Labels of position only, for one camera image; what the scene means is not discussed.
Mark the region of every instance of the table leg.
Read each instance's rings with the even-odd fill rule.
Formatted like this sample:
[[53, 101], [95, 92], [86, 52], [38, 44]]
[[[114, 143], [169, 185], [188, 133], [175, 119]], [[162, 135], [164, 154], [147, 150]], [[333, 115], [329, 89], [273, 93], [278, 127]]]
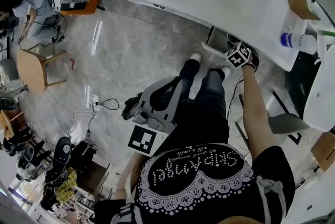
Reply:
[[62, 81], [58, 81], [58, 82], [55, 82], [55, 83], [47, 84], [46, 88], [49, 88], [50, 86], [54, 86], [54, 85], [57, 85], [57, 84], [62, 84], [62, 83], [66, 83], [66, 80], [62, 80]]
[[55, 55], [54, 57], [51, 57], [51, 58], [49, 58], [49, 59], [44, 60], [44, 61], [42, 62], [42, 64], [44, 64], [44, 65], [45, 65], [45, 64], [48, 64], [49, 62], [52, 62], [52, 61], [54, 61], [55, 59], [60, 58], [61, 56], [65, 55], [65, 54], [66, 54], [65, 51], [64, 51], [64, 52], [61, 52], [61, 53]]

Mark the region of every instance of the wooden chair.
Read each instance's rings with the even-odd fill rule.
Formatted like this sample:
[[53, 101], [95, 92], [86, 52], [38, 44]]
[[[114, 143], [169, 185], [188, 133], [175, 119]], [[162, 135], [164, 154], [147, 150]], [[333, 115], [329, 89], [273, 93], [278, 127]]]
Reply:
[[4, 129], [4, 137], [5, 139], [10, 139], [14, 136], [14, 127], [13, 127], [13, 121], [17, 119], [18, 117], [22, 116], [24, 114], [23, 111], [19, 112], [14, 117], [7, 115], [6, 111], [1, 110], [0, 111], [0, 125]]
[[61, 56], [66, 52], [59, 53], [51, 58], [46, 58], [40, 54], [31, 52], [31, 49], [37, 45], [29, 48], [28, 50], [19, 50], [17, 53], [17, 70], [21, 80], [27, 84], [29, 89], [37, 94], [43, 94], [45, 90], [51, 86], [65, 83], [66, 80], [61, 80], [55, 83], [48, 84], [46, 65]]

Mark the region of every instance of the black scooter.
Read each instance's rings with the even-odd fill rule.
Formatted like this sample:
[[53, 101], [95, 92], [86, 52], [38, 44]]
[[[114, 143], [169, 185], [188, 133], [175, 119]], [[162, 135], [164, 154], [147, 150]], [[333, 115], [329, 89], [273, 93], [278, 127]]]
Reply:
[[50, 163], [47, 174], [46, 184], [44, 188], [59, 187], [66, 181], [68, 177], [68, 171], [66, 165], [70, 160], [72, 150], [72, 143], [69, 137], [62, 137], [58, 140], [53, 160]]

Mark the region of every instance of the black glove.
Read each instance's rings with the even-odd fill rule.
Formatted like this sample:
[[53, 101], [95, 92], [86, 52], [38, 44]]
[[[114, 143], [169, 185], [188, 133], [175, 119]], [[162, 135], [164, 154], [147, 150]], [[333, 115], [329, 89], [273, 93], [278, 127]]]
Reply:
[[257, 51], [253, 49], [251, 46], [244, 44], [246, 48], [250, 49], [251, 54], [249, 57], [249, 61], [245, 65], [249, 65], [253, 67], [253, 71], [256, 72], [258, 69], [258, 66], [260, 65], [260, 59]]

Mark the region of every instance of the hand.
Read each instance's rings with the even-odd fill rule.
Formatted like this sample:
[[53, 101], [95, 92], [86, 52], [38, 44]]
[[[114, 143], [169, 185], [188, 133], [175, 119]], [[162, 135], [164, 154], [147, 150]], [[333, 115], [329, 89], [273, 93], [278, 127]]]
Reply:
[[22, 31], [19, 41], [22, 41], [23, 39], [25, 39], [25, 38], [27, 37], [28, 30], [29, 30], [28, 28], [25, 28], [25, 29]]
[[248, 47], [248, 50], [250, 51], [249, 60], [244, 66], [251, 66], [253, 71], [256, 72], [260, 64], [258, 53], [252, 47]]

